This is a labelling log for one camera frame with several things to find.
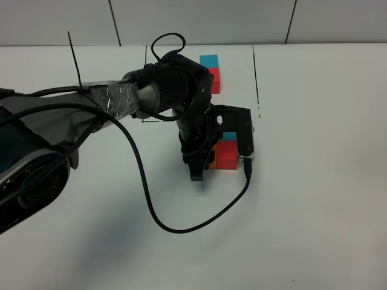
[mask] toy block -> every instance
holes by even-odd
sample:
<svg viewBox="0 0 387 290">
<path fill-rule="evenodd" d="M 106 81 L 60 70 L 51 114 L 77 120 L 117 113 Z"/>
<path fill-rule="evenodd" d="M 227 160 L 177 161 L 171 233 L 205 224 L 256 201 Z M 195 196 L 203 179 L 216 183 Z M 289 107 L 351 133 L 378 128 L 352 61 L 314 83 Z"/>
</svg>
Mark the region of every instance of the toy block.
<svg viewBox="0 0 387 290">
<path fill-rule="evenodd" d="M 212 150 L 215 151 L 215 159 L 213 163 L 210 164 L 209 169 L 216 169 L 216 144 L 212 147 Z"/>
<path fill-rule="evenodd" d="M 223 133 L 222 141 L 236 141 L 236 132 Z"/>
<path fill-rule="evenodd" d="M 200 64 L 206 68 L 219 68 L 218 55 L 200 56 Z"/>
<path fill-rule="evenodd" d="M 209 68 L 209 71 L 214 76 L 211 94 L 219 94 L 220 93 L 220 74 L 219 74 L 219 68 Z"/>
<path fill-rule="evenodd" d="M 236 141 L 218 141 L 216 144 L 216 169 L 236 169 L 238 153 Z"/>
</svg>

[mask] white wall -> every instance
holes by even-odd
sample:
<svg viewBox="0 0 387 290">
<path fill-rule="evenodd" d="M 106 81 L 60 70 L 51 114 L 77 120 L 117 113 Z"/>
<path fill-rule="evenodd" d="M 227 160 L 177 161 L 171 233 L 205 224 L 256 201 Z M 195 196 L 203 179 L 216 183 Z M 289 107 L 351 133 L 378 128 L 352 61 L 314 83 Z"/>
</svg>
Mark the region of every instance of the white wall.
<svg viewBox="0 0 387 290">
<path fill-rule="evenodd" d="M 108 0 L 1 0 L 0 45 L 118 45 Z"/>
<path fill-rule="evenodd" d="M 168 32 L 181 33 L 188 44 L 283 44 L 293 5 L 294 0 L 112 0 L 123 45 L 150 45 Z"/>
<path fill-rule="evenodd" d="M 387 42 L 386 0 L 298 0 L 287 43 Z"/>
</svg>

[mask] plastic wrap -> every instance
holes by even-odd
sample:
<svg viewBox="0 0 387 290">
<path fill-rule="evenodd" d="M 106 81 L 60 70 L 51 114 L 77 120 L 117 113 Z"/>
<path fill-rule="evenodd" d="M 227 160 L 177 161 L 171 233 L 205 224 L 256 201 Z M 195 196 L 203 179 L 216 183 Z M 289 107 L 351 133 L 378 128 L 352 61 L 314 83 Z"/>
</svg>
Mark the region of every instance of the plastic wrap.
<svg viewBox="0 0 387 290">
<path fill-rule="evenodd" d="M 126 81 L 108 81 L 99 83 L 82 84 L 84 89 L 88 89 L 91 98 L 98 103 L 102 109 L 117 120 L 131 115 L 138 110 L 137 87 L 133 83 Z M 111 122 L 106 122 L 103 127 L 107 127 Z"/>
</svg>

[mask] black line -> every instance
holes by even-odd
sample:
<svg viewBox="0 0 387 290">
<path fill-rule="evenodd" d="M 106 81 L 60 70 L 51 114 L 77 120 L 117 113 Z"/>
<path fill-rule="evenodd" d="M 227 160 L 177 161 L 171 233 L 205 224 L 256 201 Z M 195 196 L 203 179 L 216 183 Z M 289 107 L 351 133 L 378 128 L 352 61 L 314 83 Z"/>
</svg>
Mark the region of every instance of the black line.
<svg viewBox="0 0 387 290">
<path fill-rule="evenodd" d="M 294 0 L 293 12 L 291 13 L 291 18 L 290 18 L 288 33 L 286 34 L 285 44 L 288 43 L 288 37 L 289 37 L 290 27 L 291 27 L 291 23 L 293 22 L 293 16 L 294 16 L 294 11 L 296 11 L 296 5 L 297 5 L 297 0 Z"/>
<path fill-rule="evenodd" d="M 256 100 L 259 104 L 259 95 L 258 95 L 258 81 L 256 80 L 256 66 L 255 66 L 255 51 L 254 51 L 254 46 L 252 45 L 253 48 L 253 63 L 254 63 L 254 75 L 255 75 L 255 88 L 256 88 Z"/>
<path fill-rule="evenodd" d="M 79 87 L 80 87 L 80 89 L 82 89 L 82 82 L 80 81 L 80 72 L 79 72 L 79 68 L 78 68 L 77 59 L 75 58 L 75 52 L 74 52 L 73 43 L 71 42 L 70 32 L 67 31 L 67 35 L 68 35 L 68 41 L 70 41 L 70 47 L 71 47 L 71 52 L 73 54 L 73 59 L 74 59 L 74 63 L 75 63 L 75 69 L 77 69 Z"/>
<path fill-rule="evenodd" d="M 115 22 L 115 17 L 114 17 L 113 7 L 111 5 L 111 0 L 108 0 L 108 1 L 109 1 L 110 11 L 111 11 L 111 17 L 113 17 L 115 33 L 117 34 L 117 39 L 119 40 L 119 45 L 122 46 L 121 40 L 120 40 L 120 35 L 119 35 L 119 30 L 117 29 L 117 23 Z"/>
</svg>

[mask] cyan block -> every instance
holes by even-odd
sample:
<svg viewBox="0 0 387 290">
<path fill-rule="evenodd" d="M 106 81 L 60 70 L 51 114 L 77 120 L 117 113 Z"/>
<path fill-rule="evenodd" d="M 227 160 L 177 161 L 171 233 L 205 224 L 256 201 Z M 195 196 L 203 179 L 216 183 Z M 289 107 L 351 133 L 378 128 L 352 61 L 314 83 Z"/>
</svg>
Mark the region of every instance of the cyan block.
<svg viewBox="0 0 387 290">
<path fill-rule="evenodd" d="M 222 141 L 236 141 L 236 132 L 223 133 Z"/>
<path fill-rule="evenodd" d="M 206 68 L 219 68 L 218 55 L 200 56 L 200 64 Z"/>
</svg>

